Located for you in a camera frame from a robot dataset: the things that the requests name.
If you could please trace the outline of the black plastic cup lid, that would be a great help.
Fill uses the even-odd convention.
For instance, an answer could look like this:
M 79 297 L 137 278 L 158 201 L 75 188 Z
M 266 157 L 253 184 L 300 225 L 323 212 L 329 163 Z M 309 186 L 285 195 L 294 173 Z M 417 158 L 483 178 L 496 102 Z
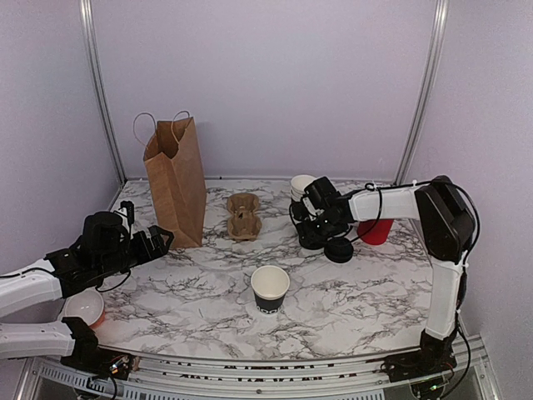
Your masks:
M 307 250 L 319 250 L 324 248 L 326 241 L 318 236 L 308 236 L 304 234 L 298 235 L 298 241 L 302 248 L 305 248 Z

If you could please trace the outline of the black paper coffee cup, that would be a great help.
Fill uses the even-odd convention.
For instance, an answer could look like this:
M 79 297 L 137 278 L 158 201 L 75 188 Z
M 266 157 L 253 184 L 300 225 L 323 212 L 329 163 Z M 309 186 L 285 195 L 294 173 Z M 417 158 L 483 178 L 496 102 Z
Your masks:
M 257 310 L 265 315 L 277 313 L 290 284 L 290 278 L 282 268 L 273 265 L 259 267 L 251 276 Z

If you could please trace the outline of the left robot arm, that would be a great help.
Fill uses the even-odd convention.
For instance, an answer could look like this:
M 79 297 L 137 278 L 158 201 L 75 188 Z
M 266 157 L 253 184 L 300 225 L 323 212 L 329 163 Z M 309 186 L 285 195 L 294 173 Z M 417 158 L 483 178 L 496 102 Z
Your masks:
M 3 275 L 2 316 L 71 298 L 100 287 L 108 277 L 167 255 L 172 232 L 158 226 L 133 232 L 133 223 L 134 213 L 127 205 L 116 212 L 96 212 L 86 217 L 82 234 L 73 245 Z M 36 356 L 58 356 L 62 365 L 103 379 L 125 380 L 133 365 L 131 354 L 101 347 L 96 333 L 81 317 L 1 327 L 3 359 Z

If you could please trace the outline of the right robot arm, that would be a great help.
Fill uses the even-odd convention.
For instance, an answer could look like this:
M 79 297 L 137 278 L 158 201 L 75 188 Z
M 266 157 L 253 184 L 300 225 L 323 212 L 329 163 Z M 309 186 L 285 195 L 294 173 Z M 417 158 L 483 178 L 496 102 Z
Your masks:
M 417 350 L 385 357 L 381 369 L 390 381 L 420 378 L 456 367 L 452 343 L 460 331 L 459 311 L 466 294 L 468 257 L 479 237 L 479 216 L 466 192 L 447 176 L 397 187 L 368 183 L 340 193 L 328 177 L 308 183 L 294 195 L 289 215 L 303 248 L 323 250 L 334 263 L 354 253 L 347 234 L 355 223 L 370 226 L 356 237 L 377 233 L 386 220 L 411 219 L 421 225 L 432 267 L 429 317 Z

